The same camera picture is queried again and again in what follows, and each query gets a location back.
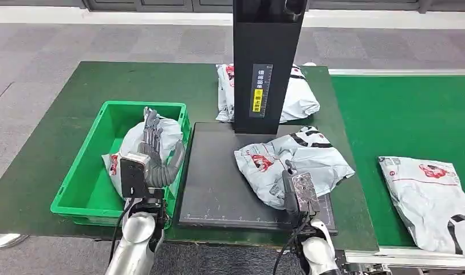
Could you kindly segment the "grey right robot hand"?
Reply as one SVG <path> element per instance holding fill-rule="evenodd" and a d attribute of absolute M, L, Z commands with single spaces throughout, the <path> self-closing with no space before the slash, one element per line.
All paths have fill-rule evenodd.
<path fill-rule="evenodd" d="M 300 207 L 298 204 L 293 177 L 296 176 L 296 170 L 290 160 L 285 160 L 286 169 L 282 172 L 284 187 L 284 207 L 287 212 L 289 222 L 292 227 L 297 227 L 300 222 Z"/>

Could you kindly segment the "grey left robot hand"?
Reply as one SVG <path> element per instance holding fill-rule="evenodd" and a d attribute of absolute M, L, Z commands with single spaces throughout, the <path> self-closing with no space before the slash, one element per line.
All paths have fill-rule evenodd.
<path fill-rule="evenodd" d="M 183 133 L 177 121 L 162 118 L 145 107 L 144 129 L 138 152 L 149 156 L 145 165 L 147 185 L 154 188 L 170 186 L 182 165 L 186 153 Z"/>

